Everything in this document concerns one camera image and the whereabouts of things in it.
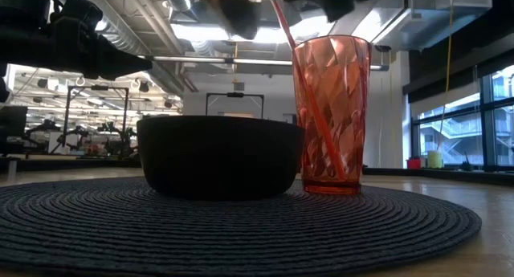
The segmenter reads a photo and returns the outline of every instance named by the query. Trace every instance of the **gray rug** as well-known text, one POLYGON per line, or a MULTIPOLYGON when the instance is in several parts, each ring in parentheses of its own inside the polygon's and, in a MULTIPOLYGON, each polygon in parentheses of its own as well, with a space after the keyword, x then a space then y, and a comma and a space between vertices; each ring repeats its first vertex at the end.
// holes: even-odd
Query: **gray rug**
POLYGON ((341 275, 446 253, 480 230, 472 211, 363 187, 252 202, 166 198, 142 177, 0 189, 0 268, 36 275, 341 275))

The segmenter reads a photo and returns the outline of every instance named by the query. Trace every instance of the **wall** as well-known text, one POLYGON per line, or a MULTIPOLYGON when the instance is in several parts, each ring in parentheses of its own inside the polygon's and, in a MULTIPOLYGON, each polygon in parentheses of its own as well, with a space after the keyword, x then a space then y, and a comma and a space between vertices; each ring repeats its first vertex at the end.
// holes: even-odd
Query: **wall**
MULTIPOLYGON (((185 115, 205 115, 207 92, 231 92, 232 75, 191 75, 199 93, 184 95, 185 115)), ((296 112, 291 76, 241 75, 247 93, 264 94, 264 118, 284 121, 284 114, 296 112)), ((402 86, 409 83, 409 56, 398 52, 390 71, 372 71, 366 117, 364 163, 372 168, 403 168, 410 157, 410 110, 402 86), (393 84, 391 102, 390 84, 393 84)), ((250 99, 228 100, 223 96, 209 106, 209 115, 219 112, 252 113, 260 116, 259 107, 250 99)))

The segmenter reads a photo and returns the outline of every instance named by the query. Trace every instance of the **drinking straw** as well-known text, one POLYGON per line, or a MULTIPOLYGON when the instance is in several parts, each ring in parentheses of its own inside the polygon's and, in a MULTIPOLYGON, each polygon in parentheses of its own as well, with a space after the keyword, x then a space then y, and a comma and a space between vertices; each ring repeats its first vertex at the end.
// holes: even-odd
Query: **drinking straw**
POLYGON ((314 115, 314 123, 316 124, 316 128, 318 132, 321 132, 321 135, 324 138, 324 142, 327 146, 328 157, 330 157, 330 161, 336 169, 338 178, 343 181, 345 179, 343 161, 337 155, 336 147, 334 146, 332 138, 330 137, 330 129, 328 128, 328 124, 326 121, 324 121, 323 117, 321 116, 320 108, 318 106, 318 103, 316 102, 316 97, 314 96, 314 90, 312 89, 312 85, 307 83, 307 81, 305 80, 304 73, 301 70, 300 62, 298 61, 298 58, 295 53, 296 43, 291 35, 291 30, 289 29, 288 21, 286 20, 279 3, 276 0, 271 0, 271 4, 275 9, 276 16, 279 19, 282 30, 284 30, 284 33, 288 37, 289 47, 292 50, 292 62, 295 66, 295 69, 298 71, 300 86, 306 92, 308 103, 310 104, 312 114, 314 115))

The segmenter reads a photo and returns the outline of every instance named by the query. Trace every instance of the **textured drinking glass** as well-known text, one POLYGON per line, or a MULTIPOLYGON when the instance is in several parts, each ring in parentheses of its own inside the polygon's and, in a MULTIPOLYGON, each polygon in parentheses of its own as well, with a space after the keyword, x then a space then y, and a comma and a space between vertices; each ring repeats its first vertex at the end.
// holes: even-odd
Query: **textured drinking glass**
POLYGON ((301 43, 295 53, 301 68, 294 69, 297 116, 306 130, 304 189, 358 194, 371 45, 352 36, 331 35, 301 43), (299 73, 304 74, 305 85, 299 73))

